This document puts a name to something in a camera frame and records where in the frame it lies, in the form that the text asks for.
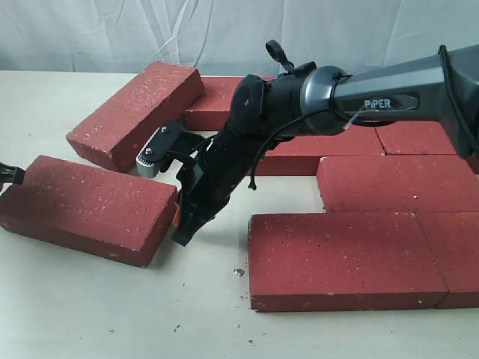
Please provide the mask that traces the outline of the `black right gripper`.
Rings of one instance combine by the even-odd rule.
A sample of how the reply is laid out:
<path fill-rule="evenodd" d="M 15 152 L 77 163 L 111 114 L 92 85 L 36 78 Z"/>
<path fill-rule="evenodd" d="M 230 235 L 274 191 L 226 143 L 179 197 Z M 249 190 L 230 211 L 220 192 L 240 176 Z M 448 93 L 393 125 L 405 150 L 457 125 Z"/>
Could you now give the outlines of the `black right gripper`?
<path fill-rule="evenodd" d="M 265 138 L 221 130 L 199 147 L 195 163 L 177 175 L 181 190 L 175 203 L 171 239 L 186 247 L 194 235 L 228 203 L 251 169 Z"/>

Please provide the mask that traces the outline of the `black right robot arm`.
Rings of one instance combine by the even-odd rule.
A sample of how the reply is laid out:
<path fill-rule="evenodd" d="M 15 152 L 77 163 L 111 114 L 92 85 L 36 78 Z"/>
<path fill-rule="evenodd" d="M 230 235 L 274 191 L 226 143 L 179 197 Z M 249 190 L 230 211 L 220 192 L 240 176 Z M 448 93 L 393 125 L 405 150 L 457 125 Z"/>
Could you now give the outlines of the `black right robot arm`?
<path fill-rule="evenodd" d="M 268 150 L 296 137 L 435 121 L 460 158 L 478 152 L 477 46 L 440 46 L 435 55 L 355 75 L 314 63 L 296 68 L 277 42 L 266 47 L 284 73 L 270 81 L 246 76 L 223 127 L 199 143 L 177 174 L 181 188 L 172 238 L 179 245 L 215 218 L 243 179 L 254 179 Z"/>

